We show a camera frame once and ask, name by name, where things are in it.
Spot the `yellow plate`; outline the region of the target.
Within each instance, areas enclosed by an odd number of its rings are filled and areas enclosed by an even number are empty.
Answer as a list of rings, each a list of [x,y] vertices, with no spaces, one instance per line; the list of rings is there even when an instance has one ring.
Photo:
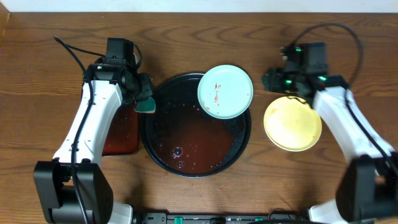
[[[264,129],[279,148],[300,152],[314,146],[322,133],[322,120],[308,103],[296,96],[274,100],[264,113]]]

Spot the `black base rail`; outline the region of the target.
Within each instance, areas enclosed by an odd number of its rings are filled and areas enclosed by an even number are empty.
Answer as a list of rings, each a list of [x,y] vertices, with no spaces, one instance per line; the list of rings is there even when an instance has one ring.
[[[244,224],[311,223],[307,215],[275,209],[270,213],[170,213],[166,210],[134,212],[132,224]]]

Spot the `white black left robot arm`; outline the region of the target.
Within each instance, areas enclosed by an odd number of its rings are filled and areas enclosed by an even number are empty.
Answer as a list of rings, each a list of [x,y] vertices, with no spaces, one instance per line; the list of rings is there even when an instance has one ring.
[[[114,201],[101,171],[109,127],[121,106],[154,113],[153,85],[139,73],[142,53],[134,42],[110,37],[106,53],[88,67],[82,65],[81,101],[72,126],[50,161],[39,161],[34,182],[47,223],[127,223],[131,205]]]

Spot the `pale green plate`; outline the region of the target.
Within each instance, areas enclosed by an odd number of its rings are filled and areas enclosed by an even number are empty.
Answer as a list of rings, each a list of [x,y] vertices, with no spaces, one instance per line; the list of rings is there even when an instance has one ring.
[[[231,119],[245,112],[252,102],[254,87],[249,75],[234,65],[219,65],[200,79],[200,106],[217,119]]]

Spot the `green yellow sponge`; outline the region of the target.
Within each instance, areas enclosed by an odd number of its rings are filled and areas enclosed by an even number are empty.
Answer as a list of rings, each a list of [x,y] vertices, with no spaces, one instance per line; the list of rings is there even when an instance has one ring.
[[[155,113],[156,104],[153,97],[148,97],[146,100],[140,101],[136,104],[134,111],[137,113]]]

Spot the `round black tray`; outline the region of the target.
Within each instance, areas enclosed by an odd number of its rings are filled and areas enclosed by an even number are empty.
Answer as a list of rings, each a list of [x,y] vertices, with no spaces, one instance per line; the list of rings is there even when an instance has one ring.
[[[140,117],[142,143],[161,168],[202,178],[223,172],[244,152],[251,135],[248,110],[231,119],[210,116],[199,104],[202,73],[173,77],[153,94],[154,113]]]

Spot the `dark rectangular tray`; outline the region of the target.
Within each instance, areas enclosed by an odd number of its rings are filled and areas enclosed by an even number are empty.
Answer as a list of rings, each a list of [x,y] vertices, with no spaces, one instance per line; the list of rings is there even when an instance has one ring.
[[[134,154],[139,147],[139,115],[134,105],[116,111],[105,140],[102,156]]]

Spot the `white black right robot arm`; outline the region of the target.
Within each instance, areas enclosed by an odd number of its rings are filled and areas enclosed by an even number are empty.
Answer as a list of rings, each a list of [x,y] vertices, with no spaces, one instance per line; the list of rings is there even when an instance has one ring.
[[[285,67],[263,77],[266,90],[303,99],[328,126],[349,166],[335,199],[312,206],[312,223],[361,223],[397,216],[397,152],[363,116],[348,83],[330,75],[326,45],[292,43]]]

